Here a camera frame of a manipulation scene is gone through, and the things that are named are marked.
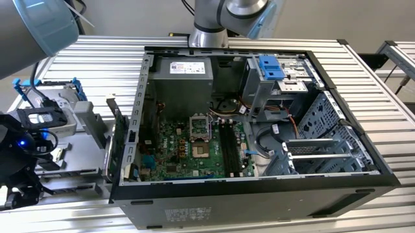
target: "slotted aluminum surface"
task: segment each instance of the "slotted aluminum surface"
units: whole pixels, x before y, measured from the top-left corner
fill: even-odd
[[[398,41],[396,43],[398,44],[398,47],[402,49],[402,51],[406,52],[409,57],[415,59],[415,42]]]
[[[145,45],[186,46],[185,37],[127,38],[83,36],[55,60],[43,63],[41,78],[50,81],[78,77],[94,102],[94,111],[106,118],[111,111],[105,97],[115,93],[125,114],[133,109]],[[369,132],[404,186],[340,218],[293,222],[171,229],[159,232],[286,232],[332,233],[415,232],[415,126],[414,115],[380,83],[380,78],[337,40],[242,38],[230,40],[233,49],[313,50],[349,106]],[[9,232],[89,231],[137,232],[122,210],[107,201],[34,206],[0,214]]]

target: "sticker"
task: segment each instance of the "sticker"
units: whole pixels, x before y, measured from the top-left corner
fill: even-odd
[[[239,113],[241,114],[245,114],[246,113],[246,110],[247,110],[247,107],[245,105],[241,106],[241,109],[239,109]]]
[[[213,207],[170,209],[166,210],[169,222],[202,221],[209,220]]]
[[[285,69],[286,74],[295,74],[297,72],[293,69]]]
[[[205,74],[205,62],[173,62],[170,64],[171,74]]]
[[[273,125],[274,134],[279,134],[278,124]]]

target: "wire bundle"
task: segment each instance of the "wire bundle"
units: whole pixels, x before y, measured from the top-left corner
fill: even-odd
[[[195,15],[195,9],[191,7],[191,5],[189,4],[189,2],[186,0],[182,0],[182,3],[185,5],[185,7],[187,8],[189,12]]]

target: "metal sheet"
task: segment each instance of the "metal sheet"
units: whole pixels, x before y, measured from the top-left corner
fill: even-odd
[[[405,44],[413,49],[415,48],[415,43]],[[125,114],[130,114],[145,45],[187,46],[185,37],[83,36],[75,45],[62,51],[50,63],[46,63],[43,67],[50,71],[43,72],[41,78],[55,81],[77,76],[86,85],[86,93],[97,106],[98,113],[106,119],[111,119],[113,115],[103,100],[107,93],[117,93],[117,102],[122,111]],[[309,48],[317,52],[317,57],[326,66],[340,89],[360,90],[352,93],[344,92],[344,98],[354,108],[354,114],[364,127],[373,131],[369,134],[370,138],[384,156],[392,159],[390,164],[405,187],[388,193],[340,218],[170,229],[159,232],[414,232],[415,127],[409,115],[397,105],[397,100],[378,84],[361,61],[336,40],[263,39],[253,41],[233,38],[230,47],[234,49],[289,47],[300,50]],[[397,132],[397,127],[400,130],[409,130],[409,132]],[[34,206],[3,212],[0,213],[0,223],[3,227],[11,225],[13,232],[138,232],[122,210],[114,205],[109,205],[106,200]]]

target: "blue plastic clip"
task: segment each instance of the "blue plastic clip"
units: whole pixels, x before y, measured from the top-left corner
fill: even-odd
[[[258,154],[258,152],[257,152],[257,151],[253,151],[253,150],[245,150],[245,153],[246,153],[246,154]]]
[[[157,169],[157,159],[154,155],[146,154],[143,156],[143,164],[146,168],[150,168],[151,170]]]
[[[41,79],[35,79],[35,86],[39,86],[42,84],[42,80]],[[31,87],[31,80],[25,80],[23,83],[21,84],[21,86],[25,87]]]
[[[82,101],[89,101],[87,95],[85,93],[83,85],[81,84],[81,81],[77,79],[77,77],[73,79],[73,84],[75,85],[79,99]]]
[[[19,95],[22,95],[22,99],[25,101],[29,101],[27,95],[26,95],[25,91],[22,90],[21,79],[19,78],[15,79],[13,84],[15,85],[14,88],[18,91]]]
[[[283,80],[286,78],[275,56],[259,56],[259,67],[265,71],[266,80]]]

